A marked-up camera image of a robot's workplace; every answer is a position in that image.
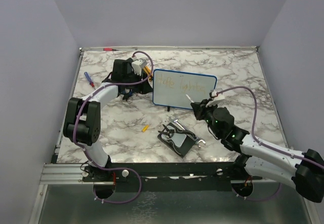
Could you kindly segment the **blue framed whiteboard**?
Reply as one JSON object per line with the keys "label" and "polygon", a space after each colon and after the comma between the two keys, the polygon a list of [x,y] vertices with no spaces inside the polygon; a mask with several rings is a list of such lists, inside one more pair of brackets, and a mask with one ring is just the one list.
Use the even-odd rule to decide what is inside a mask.
{"label": "blue framed whiteboard", "polygon": [[209,98],[217,85],[217,77],[210,74],[155,69],[153,72],[152,102],[159,106],[191,109],[188,94],[194,102]]}

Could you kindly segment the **yellow marker cap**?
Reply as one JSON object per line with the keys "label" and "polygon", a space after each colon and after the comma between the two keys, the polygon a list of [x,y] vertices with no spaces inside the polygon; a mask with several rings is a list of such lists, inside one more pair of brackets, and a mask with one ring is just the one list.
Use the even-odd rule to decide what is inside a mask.
{"label": "yellow marker cap", "polygon": [[142,132],[145,132],[149,128],[149,125],[146,125],[143,129]]}

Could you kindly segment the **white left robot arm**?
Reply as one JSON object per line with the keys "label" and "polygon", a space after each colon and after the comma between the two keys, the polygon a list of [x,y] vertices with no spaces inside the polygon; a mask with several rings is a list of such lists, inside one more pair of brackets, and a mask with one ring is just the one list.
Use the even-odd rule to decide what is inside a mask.
{"label": "white left robot arm", "polygon": [[82,98],[69,99],[63,135],[84,151],[99,180],[108,180],[112,174],[111,158],[97,142],[101,131],[101,109],[120,95],[123,100],[128,100],[134,93],[152,92],[148,81],[151,74],[146,66],[147,61],[136,56],[116,59],[112,72],[97,89]]}

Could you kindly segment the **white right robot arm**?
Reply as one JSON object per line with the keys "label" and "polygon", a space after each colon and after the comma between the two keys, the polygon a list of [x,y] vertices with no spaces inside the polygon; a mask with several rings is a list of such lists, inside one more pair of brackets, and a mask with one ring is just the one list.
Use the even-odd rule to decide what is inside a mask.
{"label": "white right robot arm", "polygon": [[298,151],[257,138],[234,124],[226,107],[208,106],[209,100],[192,102],[194,116],[205,121],[209,132],[228,150],[239,153],[232,172],[236,178],[268,178],[294,188],[314,203],[323,201],[323,158],[312,149]]}

